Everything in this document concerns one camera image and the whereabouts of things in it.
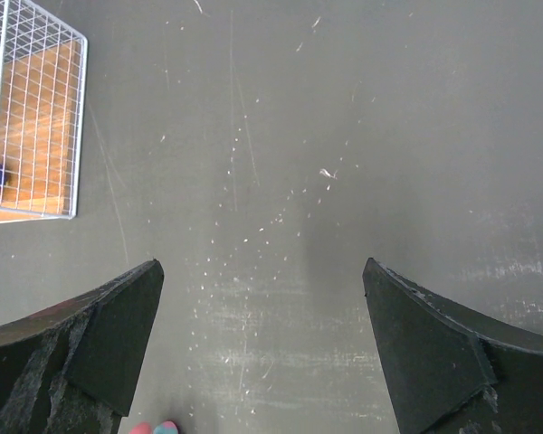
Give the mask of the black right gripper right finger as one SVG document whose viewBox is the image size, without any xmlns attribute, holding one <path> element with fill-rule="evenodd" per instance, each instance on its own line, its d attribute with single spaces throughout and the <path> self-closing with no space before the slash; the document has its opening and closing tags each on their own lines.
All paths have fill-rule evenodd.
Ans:
<svg viewBox="0 0 543 434">
<path fill-rule="evenodd" d="M 373 258 L 367 309 L 402 433 L 543 433 L 543 335 L 439 296 Z"/>
</svg>

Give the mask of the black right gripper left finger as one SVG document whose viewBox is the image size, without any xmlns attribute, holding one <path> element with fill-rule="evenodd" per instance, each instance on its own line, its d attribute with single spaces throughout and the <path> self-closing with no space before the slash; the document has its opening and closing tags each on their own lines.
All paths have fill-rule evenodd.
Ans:
<svg viewBox="0 0 543 434">
<path fill-rule="evenodd" d="M 106 284 L 0 325 L 0 433 L 115 433 L 129 415 L 164 270 Z"/>
</svg>

